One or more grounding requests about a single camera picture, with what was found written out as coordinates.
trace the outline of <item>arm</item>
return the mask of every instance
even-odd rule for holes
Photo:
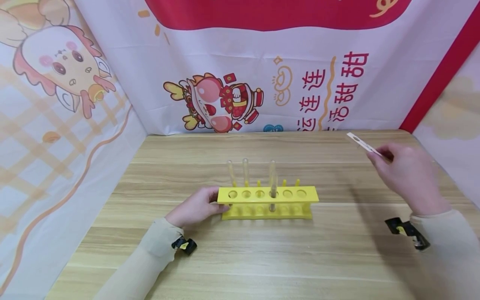
[[[480,295],[480,244],[463,215],[453,210],[438,188],[430,156],[421,149],[388,144],[367,156],[380,178],[412,210],[411,224],[430,247],[420,252],[437,297],[478,299]]]
[[[165,218],[153,222],[137,249],[110,277],[95,300],[143,300],[160,272],[173,261],[172,243],[183,235],[184,226],[221,214],[228,205],[216,203],[218,187],[199,189]]]
[[[429,241],[420,261],[430,274],[439,299],[478,299],[480,244],[457,210],[434,216],[412,216],[412,225]]]
[[[160,272],[173,261],[171,247],[183,230],[164,218],[153,222],[137,249],[95,296],[101,299],[145,299]]]

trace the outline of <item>cartoon eye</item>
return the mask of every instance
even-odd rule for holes
[[[67,73],[67,70],[65,69],[65,67],[59,62],[56,62],[56,61],[53,62],[52,67],[55,70],[55,72],[57,72],[60,75],[65,75]]]
[[[73,58],[74,58],[76,61],[78,61],[78,62],[84,61],[84,57],[83,57],[80,53],[78,53],[77,51],[75,51],[75,50],[72,51],[72,55],[73,55]]]

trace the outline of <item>red chinese characters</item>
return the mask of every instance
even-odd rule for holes
[[[304,83],[303,88],[306,88],[308,86],[309,91],[313,87],[319,88],[324,83],[324,79],[325,79],[325,69],[323,69],[322,71],[317,69],[316,72],[312,71],[310,72],[310,74],[307,71],[305,72],[305,77],[302,78]]]
[[[330,122],[332,119],[333,121],[344,121],[349,112],[350,110],[346,106],[336,108],[335,111],[331,110],[328,121]]]
[[[367,63],[367,57],[368,53],[353,54],[353,52],[350,51],[349,54],[344,56],[346,60],[344,60],[342,64],[347,66],[342,67],[342,76],[349,77],[352,75],[357,78],[361,77],[363,75],[362,66]]]
[[[336,86],[335,103],[350,102],[353,100],[353,93],[357,90],[358,84],[339,84]]]
[[[364,75],[364,66],[367,64],[368,53],[350,53],[344,55],[340,75],[346,78],[360,78]],[[348,105],[354,98],[358,84],[342,82],[336,86],[334,104],[338,107],[329,111],[328,122],[343,122],[350,113]]]
[[[317,119],[315,118],[301,118],[297,121],[297,131],[314,131],[317,125]]]
[[[309,111],[317,111],[320,105],[320,96],[302,97],[300,104],[300,111],[307,113]]]

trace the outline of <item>person's left hand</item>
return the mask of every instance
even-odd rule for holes
[[[169,212],[165,219],[173,226],[182,228],[228,211],[228,205],[216,203],[217,196],[217,186],[202,187]]]

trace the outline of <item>beige sleeve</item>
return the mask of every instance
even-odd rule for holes
[[[172,243],[183,230],[164,218],[153,222],[137,249],[95,295],[95,300],[144,300],[160,272],[173,261]]]
[[[463,215],[451,210],[410,222],[431,244],[420,260],[438,292],[432,299],[480,299],[480,243]]]

